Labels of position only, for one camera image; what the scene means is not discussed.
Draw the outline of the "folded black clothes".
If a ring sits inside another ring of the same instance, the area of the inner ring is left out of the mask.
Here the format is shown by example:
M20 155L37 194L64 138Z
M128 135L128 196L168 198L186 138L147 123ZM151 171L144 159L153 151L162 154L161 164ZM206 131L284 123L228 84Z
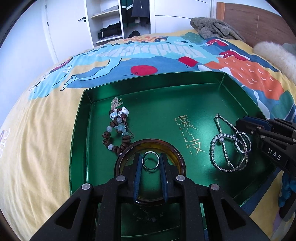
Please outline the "folded black clothes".
M98 33L98 39L102 40L111 36L119 36L121 35L121 23L115 23L112 25L109 25L107 28L102 28L99 30Z

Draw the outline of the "white open wardrobe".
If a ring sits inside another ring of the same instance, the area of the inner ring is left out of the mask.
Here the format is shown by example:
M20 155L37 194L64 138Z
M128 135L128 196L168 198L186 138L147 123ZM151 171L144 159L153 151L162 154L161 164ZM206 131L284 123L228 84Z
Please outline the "white open wardrobe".
M191 28L192 18L210 17L212 1L84 1L94 46L141 35Z

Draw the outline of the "grey-brown crumpled towel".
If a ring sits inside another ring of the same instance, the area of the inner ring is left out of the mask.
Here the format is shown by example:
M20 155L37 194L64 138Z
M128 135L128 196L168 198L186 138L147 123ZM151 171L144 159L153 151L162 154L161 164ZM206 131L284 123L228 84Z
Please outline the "grey-brown crumpled towel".
M216 18L192 18L190 25L204 39L221 37L246 42L245 38L235 28Z

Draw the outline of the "wooden headboard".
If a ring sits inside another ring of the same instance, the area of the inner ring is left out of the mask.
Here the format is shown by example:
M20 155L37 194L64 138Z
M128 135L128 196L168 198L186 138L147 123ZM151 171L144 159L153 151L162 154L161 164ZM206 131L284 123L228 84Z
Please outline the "wooden headboard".
M284 18L265 9L218 1L216 18L237 30L252 47L262 41L295 43L295 34Z

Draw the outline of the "dark hanging clothes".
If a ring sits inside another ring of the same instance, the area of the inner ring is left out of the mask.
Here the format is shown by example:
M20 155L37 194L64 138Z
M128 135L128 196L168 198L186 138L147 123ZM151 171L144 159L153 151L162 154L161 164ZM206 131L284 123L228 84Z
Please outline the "dark hanging clothes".
M124 28L135 24L146 27L149 23L150 12L148 0L121 0L120 8Z

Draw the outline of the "green metallic tray box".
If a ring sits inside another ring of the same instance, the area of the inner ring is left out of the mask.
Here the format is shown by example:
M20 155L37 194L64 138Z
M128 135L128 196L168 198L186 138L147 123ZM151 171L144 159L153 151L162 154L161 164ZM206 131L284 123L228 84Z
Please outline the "green metallic tray box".
M226 174L209 158L211 139L218 133L214 116L230 125L246 115L262 118L263 111L245 88L223 73L181 72L130 78L85 90L76 115L70 152L70 191L84 183L104 184L122 170L116 155L103 144L114 97L129 110L134 140L154 138L174 146L182 155L186 176L197 184L218 184L244 211L272 176L275 166L252 147L247 167Z

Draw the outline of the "grey-green jacket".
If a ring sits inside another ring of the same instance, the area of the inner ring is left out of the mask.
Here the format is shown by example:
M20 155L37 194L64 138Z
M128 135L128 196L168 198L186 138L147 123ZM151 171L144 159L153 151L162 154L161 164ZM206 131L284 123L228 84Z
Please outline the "grey-green jacket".
M293 54L294 56L296 55L296 44L288 44L288 43L284 43L282 45L282 47L287 50L288 52L290 52L291 54Z

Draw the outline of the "white fluffy pillow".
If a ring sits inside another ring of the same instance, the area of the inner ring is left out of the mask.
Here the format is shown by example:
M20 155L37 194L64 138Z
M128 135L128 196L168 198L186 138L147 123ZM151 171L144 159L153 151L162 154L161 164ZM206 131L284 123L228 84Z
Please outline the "white fluffy pillow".
M259 42L253 47L253 53L263 57L295 83L296 58L282 45L274 42Z

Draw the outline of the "amber translucent bangle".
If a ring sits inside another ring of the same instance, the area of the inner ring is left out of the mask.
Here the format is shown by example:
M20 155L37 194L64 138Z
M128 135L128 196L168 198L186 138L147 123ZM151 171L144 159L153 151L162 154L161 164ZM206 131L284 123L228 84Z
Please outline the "amber translucent bangle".
M159 170L162 185L162 197L146 199L139 197L140 178L142 174L141 152L153 151L159 156ZM186 165L181 153L170 143L155 138L146 138L128 146L118 156L114 176L123 175L127 178L126 197L133 203L140 205L158 205L174 196L173 178L177 175L186 175Z

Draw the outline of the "silver beaded bracelet set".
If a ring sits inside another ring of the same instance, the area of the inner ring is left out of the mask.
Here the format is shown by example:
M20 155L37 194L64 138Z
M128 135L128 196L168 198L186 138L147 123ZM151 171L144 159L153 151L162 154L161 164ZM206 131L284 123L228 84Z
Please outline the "silver beaded bracelet set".
M227 134L222 131L222 127L220 125L220 121L223 121L226 125L228 125L232 130L233 134ZM232 123L226 120L225 117L223 117L220 114L216 114L214 117L214 122L218 130L218 134L215 135L211 142L210 142L210 147L209 147L209 157L210 157L210 162L220 172L224 173L233 173L233 172L238 172L242 171L243 169L246 168L248 164L248 154L252 150L252 142L248 135L245 132L239 131ZM229 156L227 154L226 150L226 141L231 140L234 144L234 147L236 151L241 154L242 159L238 163L237 166L232 164L232 162L229 159ZM226 161L226 164L228 165L229 169L222 168L216 163L215 160L215 147L217 145L222 146L222 153L224 156L224 159Z

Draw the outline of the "colourful illustrated bed cover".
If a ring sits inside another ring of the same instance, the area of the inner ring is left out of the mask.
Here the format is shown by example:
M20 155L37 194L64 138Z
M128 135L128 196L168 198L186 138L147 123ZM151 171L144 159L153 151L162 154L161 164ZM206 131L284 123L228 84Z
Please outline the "colourful illustrated bed cover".
M70 141L83 90L132 76L223 71L266 116L295 120L295 84L239 40L205 40L195 30L112 41L40 77L1 127L1 211L29 240L70 194Z

